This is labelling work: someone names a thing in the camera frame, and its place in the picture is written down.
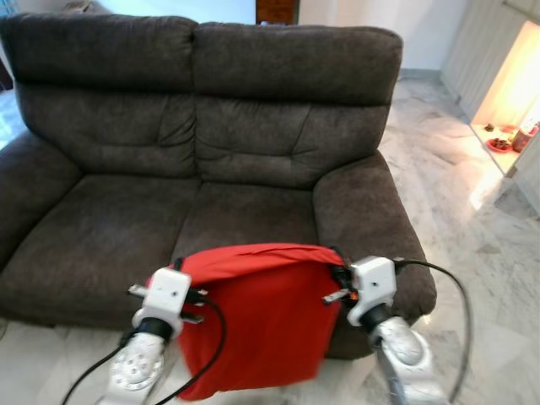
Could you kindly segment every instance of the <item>white marble floor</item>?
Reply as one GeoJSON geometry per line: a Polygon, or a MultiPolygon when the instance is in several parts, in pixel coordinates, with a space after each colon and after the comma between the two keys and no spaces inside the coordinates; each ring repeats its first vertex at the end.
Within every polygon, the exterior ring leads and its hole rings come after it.
{"type": "MultiPolygon", "coordinates": [[[[455,272],[472,297],[472,369],[458,403],[539,404],[540,222],[462,119],[441,84],[400,80],[381,151],[428,259],[455,272]]],[[[449,390],[462,345],[462,309],[452,283],[439,274],[435,279],[437,308],[415,328],[431,343],[449,390]]],[[[117,338],[114,332],[8,323],[0,341],[3,403],[58,404],[70,383],[117,338]]],[[[170,354],[170,376],[156,397],[187,378],[181,359],[170,354]]],[[[103,368],[72,403],[94,403],[105,381],[103,368]]],[[[199,403],[382,405],[389,403],[386,395],[381,373],[368,358],[326,361],[315,381],[219,394],[199,403]]]]}

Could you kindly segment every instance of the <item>black cable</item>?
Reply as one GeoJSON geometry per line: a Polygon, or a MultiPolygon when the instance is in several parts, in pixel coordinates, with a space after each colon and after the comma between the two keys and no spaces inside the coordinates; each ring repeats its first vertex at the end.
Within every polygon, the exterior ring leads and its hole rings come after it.
{"type": "Polygon", "coordinates": [[[171,399],[182,394],[187,388],[192,386],[199,378],[201,378],[203,374],[206,373],[210,369],[210,367],[213,366],[213,364],[218,360],[219,356],[221,355],[221,352],[223,352],[225,341],[227,340],[227,321],[225,320],[225,315],[221,311],[221,309],[215,303],[213,303],[208,297],[204,297],[202,299],[202,302],[208,305],[209,307],[211,307],[219,318],[219,324],[221,326],[221,338],[219,340],[218,348],[216,349],[215,353],[213,354],[212,358],[208,361],[208,363],[204,367],[202,367],[186,384],[178,388],[176,391],[170,394],[167,398],[162,399],[155,405],[164,405],[171,399]]]}
{"type": "Polygon", "coordinates": [[[67,392],[66,396],[64,397],[63,401],[62,401],[62,405],[67,405],[68,401],[69,401],[69,398],[72,396],[73,392],[75,391],[75,389],[77,388],[77,386],[86,378],[88,377],[91,373],[93,373],[98,367],[102,366],[103,364],[105,364],[107,361],[109,361],[110,359],[112,359],[113,357],[115,357],[118,352],[120,352],[123,348],[126,347],[127,345],[127,342],[129,342],[129,339],[131,339],[131,337],[133,336],[133,331],[129,331],[129,332],[125,332],[121,339],[120,339],[120,343],[118,344],[118,347],[115,348],[112,352],[110,352],[109,354],[107,354],[103,359],[101,359],[100,361],[98,361],[96,364],[94,365],[91,365],[74,383],[73,385],[71,386],[71,388],[69,389],[69,391],[67,392]]]}
{"type": "Polygon", "coordinates": [[[450,277],[456,286],[458,287],[459,291],[462,293],[463,297],[463,309],[465,311],[465,344],[463,348],[463,355],[462,355],[462,364],[459,369],[459,374],[457,375],[456,384],[454,385],[454,388],[451,391],[450,394],[450,402],[454,402],[459,395],[460,390],[462,389],[463,382],[465,381],[465,376],[467,374],[467,370],[469,368],[469,359],[471,356],[471,347],[473,345],[473,310],[471,308],[471,300],[469,299],[469,294],[463,284],[457,279],[456,276],[454,276],[452,273],[450,273],[448,270],[437,266],[435,264],[429,263],[429,262],[423,262],[421,260],[415,260],[415,259],[402,259],[397,258],[394,259],[394,262],[396,263],[396,269],[399,270],[400,267],[407,266],[409,264],[418,264],[420,266],[426,266],[431,267],[434,270],[438,270],[441,273],[446,274],[448,277],[450,277]]]}

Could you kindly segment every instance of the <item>shelf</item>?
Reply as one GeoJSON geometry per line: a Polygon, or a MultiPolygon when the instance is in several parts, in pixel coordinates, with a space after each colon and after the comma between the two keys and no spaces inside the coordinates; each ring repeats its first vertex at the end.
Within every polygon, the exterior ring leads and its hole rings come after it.
{"type": "Polygon", "coordinates": [[[488,132],[483,129],[484,127],[484,125],[471,124],[471,128],[473,129],[474,133],[476,133],[480,141],[482,141],[482,145],[488,152],[489,156],[491,156],[491,159],[493,159],[493,161],[497,164],[500,171],[503,172],[503,175],[506,175],[516,160],[520,157],[520,154],[513,150],[506,152],[505,154],[500,154],[488,148],[486,141],[493,138],[507,139],[508,134],[501,132],[498,128],[495,128],[492,132],[488,132]]]}

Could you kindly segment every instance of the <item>dark brown sofa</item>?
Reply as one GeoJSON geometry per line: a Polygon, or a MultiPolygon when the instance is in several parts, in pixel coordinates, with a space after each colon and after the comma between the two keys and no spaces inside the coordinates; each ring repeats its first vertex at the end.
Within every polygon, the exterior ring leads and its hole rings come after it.
{"type": "MultiPolygon", "coordinates": [[[[129,285],[215,246],[424,258],[376,150],[392,32],[23,14],[0,35],[30,129],[0,151],[0,315],[125,327],[129,285]]],[[[435,296],[411,267],[394,310],[435,296]]],[[[368,352],[341,317],[328,356],[368,352]]]]}

